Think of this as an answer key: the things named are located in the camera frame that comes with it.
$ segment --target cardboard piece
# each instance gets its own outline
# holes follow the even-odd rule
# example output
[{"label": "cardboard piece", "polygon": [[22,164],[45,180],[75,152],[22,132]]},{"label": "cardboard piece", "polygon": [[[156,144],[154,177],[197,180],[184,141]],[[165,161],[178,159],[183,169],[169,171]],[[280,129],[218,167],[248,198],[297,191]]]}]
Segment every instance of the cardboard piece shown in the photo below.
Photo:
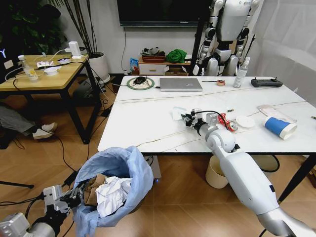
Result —
[{"label": "cardboard piece", "polygon": [[187,70],[183,66],[169,65],[164,68],[165,76],[188,76]]},{"label": "cardboard piece", "polygon": [[95,190],[105,183],[106,176],[97,174],[94,178],[90,179],[84,189],[84,204],[87,206],[97,206],[97,195]]}]

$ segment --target wooden floor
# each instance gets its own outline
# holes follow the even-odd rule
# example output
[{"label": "wooden floor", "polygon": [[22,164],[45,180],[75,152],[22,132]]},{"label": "wooden floor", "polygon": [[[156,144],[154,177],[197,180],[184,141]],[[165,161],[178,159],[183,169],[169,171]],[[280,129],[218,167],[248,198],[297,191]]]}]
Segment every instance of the wooden floor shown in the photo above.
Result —
[{"label": "wooden floor", "polygon": [[[109,90],[106,95],[110,106],[115,98]],[[11,96],[7,103],[17,109],[24,108],[22,96]],[[89,107],[78,108],[81,119],[88,120]],[[97,126],[102,117],[96,121]],[[56,132],[65,146],[65,159],[73,167],[81,167],[88,146],[83,145],[68,113],[61,108],[44,112],[41,123],[56,121]],[[95,132],[90,143],[89,157],[97,152],[105,122]],[[18,135],[25,150],[11,143],[8,149],[0,150],[0,180],[34,184],[32,190],[0,185],[0,201],[19,201],[37,196],[43,188],[62,184],[71,170],[63,163],[62,150],[55,138],[36,142]],[[304,161],[300,156],[278,156],[280,170],[270,176],[279,196],[288,181]],[[256,237],[262,231],[256,216],[240,204],[232,189],[210,187],[205,181],[209,157],[174,156],[158,157],[162,179],[154,183],[138,211],[124,217],[116,227],[98,228],[96,236],[107,237]],[[316,189],[308,179],[282,203],[282,208],[294,217],[316,227]],[[0,220],[15,212],[25,212],[27,204],[0,207]],[[29,221],[43,215],[43,201],[36,202],[30,211]],[[62,236],[72,222],[68,217],[61,227]],[[67,236],[75,236],[72,227]]]}]

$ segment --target blue and white cup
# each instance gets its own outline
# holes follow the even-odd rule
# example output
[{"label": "blue and white cup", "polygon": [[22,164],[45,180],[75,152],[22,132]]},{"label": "blue and white cup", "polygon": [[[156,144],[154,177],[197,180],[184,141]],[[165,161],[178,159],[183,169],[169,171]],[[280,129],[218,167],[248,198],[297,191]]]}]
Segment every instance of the blue and white cup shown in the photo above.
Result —
[{"label": "blue and white cup", "polygon": [[295,123],[284,122],[274,117],[266,117],[264,126],[283,140],[288,139],[297,128]]}]

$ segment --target gray pants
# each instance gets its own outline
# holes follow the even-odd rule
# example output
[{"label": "gray pants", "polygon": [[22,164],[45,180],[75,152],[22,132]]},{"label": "gray pants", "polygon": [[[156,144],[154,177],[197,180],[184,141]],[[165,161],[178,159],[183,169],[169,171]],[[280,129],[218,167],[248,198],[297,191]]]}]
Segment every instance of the gray pants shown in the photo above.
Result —
[{"label": "gray pants", "polygon": [[0,102],[0,127],[18,131],[25,136],[30,135],[35,123],[28,121],[14,109]]}]

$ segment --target sneaker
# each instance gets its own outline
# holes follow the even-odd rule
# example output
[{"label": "sneaker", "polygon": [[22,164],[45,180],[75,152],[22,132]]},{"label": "sneaker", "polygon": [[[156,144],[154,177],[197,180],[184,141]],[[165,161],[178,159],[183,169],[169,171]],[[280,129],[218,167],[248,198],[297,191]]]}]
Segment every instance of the sneaker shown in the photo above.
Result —
[{"label": "sneaker", "polygon": [[36,131],[36,133],[33,133],[33,138],[34,138],[34,140],[45,139],[45,138],[51,137],[52,135],[54,135],[54,134],[45,132],[41,129],[38,129]]},{"label": "sneaker", "polygon": [[56,122],[53,122],[51,124],[44,124],[42,125],[42,129],[44,131],[48,131],[48,132],[54,132],[57,129],[58,124]]}]

